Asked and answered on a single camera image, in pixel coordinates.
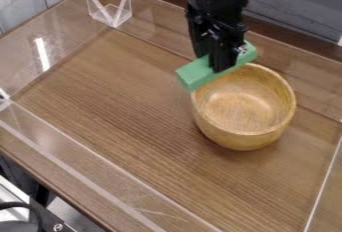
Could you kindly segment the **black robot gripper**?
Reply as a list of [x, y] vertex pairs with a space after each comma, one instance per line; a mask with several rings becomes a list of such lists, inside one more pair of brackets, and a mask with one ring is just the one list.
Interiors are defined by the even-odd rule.
[[[248, 31], [242, 15], [248, 4], [249, 0], [188, 0], [186, 17], [193, 49], [198, 58], [209, 53], [216, 73], [237, 65]], [[213, 30], [210, 41], [209, 30]]]

